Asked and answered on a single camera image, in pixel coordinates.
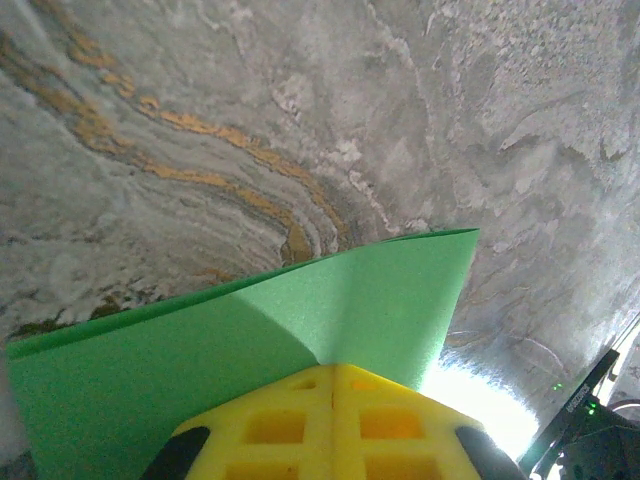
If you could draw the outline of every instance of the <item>gray marble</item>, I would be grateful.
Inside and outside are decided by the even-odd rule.
[[[639,309],[638,5],[3,2],[0,338],[477,226],[445,355],[544,424]]]

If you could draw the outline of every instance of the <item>green foam sheet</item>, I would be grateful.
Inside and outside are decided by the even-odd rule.
[[[417,389],[477,234],[392,239],[9,344],[39,478],[139,478],[184,420],[317,364]]]

